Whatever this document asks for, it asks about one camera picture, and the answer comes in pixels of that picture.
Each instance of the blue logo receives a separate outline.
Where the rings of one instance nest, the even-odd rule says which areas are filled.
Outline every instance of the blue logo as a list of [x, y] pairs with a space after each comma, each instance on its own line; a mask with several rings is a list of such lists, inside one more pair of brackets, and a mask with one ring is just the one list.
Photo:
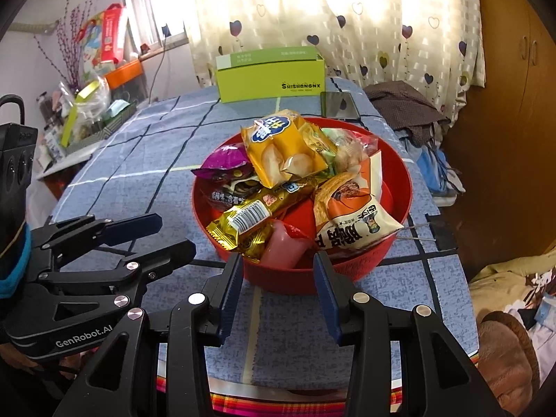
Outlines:
[[291, 124], [290, 119], [283, 116], [272, 116], [255, 121], [255, 132], [251, 136], [254, 143], [262, 143], [265, 139], [282, 133]]
[[286, 182], [282, 184], [282, 188], [285, 189], [288, 193], [293, 194], [301, 187], [295, 182]]

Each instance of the bed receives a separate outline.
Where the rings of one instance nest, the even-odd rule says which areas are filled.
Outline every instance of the bed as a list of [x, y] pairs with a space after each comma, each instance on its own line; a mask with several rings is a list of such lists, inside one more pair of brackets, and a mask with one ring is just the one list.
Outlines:
[[[433, 238], [425, 224], [426, 215], [439, 214], [438, 208], [419, 168], [394, 132], [354, 83], [329, 78], [326, 87], [330, 91], [351, 92], [362, 115], [361, 124], [400, 154], [413, 186], [408, 221], [417, 226], [415, 231], [420, 238]], [[210, 87], [152, 104], [133, 116], [96, 151], [63, 193], [52, 213], [53, 220], [88, 213], [119, 220], [156, 212], [163, 218], [158, 234], [118, 248], [144, 252], [187, 237], [196, 243], [197, 258], [218, 260], [192, 215], [194, 176], [190, 169], [237, 133], [242, 124], [284, 108], [320, 115], [320, 100], [288, 97], [222, 104], [218, 89]], [[66, 269], [105, 269], [115, 266], [119, 259], [118, 255], [93, 251]], [[147, 311], [171, 308], [185, 296], [201, 290], [206, 279], [219, 271], [200, 266], [181, 268], [149, 285], [143, 307]], [[427, 304], [441, 314], [468, 355], [476, 358], [478, 339], [471, 298], [454, 249], [439, 251], [434, 241], [396, 240], [382, 264], [358, 281], [357, 286], [388, 306], [410, 310], [415, 305]], [[238, 402], [245, 404], [267, 395], [273, 401], [288, 401], [285, 395], [265, 395], [265, 391], [345, 390], [351, 357], [351, 347], [337, 347], [328, 335], [316, 297], [276, 295], [244, 281], [231, 336], [222, 348], [206, 349], [211, 390], [215, 393], [213, 404], [220, 410], [247, 415]], [[393, 342], [391, 365], [395, 404], [400, 401], [401, 386], [397, 342]], [[164, 347], [160, 350], [158, 373], [163, 387]], [[226, 401], [224, 396], [234, 398]], [[341, 402], [341, 392], [336, 401]], [[329, 414], [341, 414], [341, 407], [332, 411], [330, 403], [322, 404], [322, 409]], [[288, 407], [287, 413], [295, 414], [297, 410]]]

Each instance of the smartphone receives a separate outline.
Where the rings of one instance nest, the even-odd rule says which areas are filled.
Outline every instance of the smartphone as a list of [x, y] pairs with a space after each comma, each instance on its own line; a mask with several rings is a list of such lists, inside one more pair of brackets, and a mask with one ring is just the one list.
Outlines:
[[360, 121], [361, 116], [349, 92], [321, 92], [320, 105], [322, 117]]

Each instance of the green box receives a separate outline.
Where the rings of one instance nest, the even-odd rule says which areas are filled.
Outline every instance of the green box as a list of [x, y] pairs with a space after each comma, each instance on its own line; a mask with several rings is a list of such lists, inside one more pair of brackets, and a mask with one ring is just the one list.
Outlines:
[[314, 47], [243, 51], [216, 58], [220, 99], [319, 96], [325, 90], [324, 60]]

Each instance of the wall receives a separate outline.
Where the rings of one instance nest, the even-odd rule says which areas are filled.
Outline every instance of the wall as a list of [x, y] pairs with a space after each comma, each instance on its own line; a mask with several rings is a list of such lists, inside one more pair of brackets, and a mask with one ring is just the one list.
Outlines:
[[[70, 0], [70, 8], [85, 0]], [[95, 0], [93, 13], [106, 8], [110, 3], [122, 0]], [[15, 22], [42, 24], [52, 23], [64, 14], [66, 0], [27, 0], [15, 18]], [[37, 36], [47, 54], [64, 72], [65, 67], [60, 55], [56, 35]], [[143, 62], [148, 89], [152, 84], [156, 68], [161, 55], [154, 56]], [[44, 58], [37, 48], [32, 34], [7, 32], [0, 40], [0, 96], [4, 94], [18, 94], [25, 102], [26, 124], [37, 127], [42, 131], [44, 119], [38, 110], [36, 98], [44, 91], [49, 93], [58, 87], [59, 74]], [[189, 46], [181, 46], [166, 52], [156, 78], [152, 98], [166, 99], [176, 97], [191, 90], [198, 89], [197, 79], [193, 70]], [[4, 105], [0, 108], [0, 124], [19, 121], [18, 110], [15, 105]], [[48, 196], [48, 189], [42, 183], [32, 183], [28, 196], [34, 199], [34, 207], [48, 209], [43, 211], [48, 215], [55, 201]], [[42, 215], [33, 218], [39, 223]]]

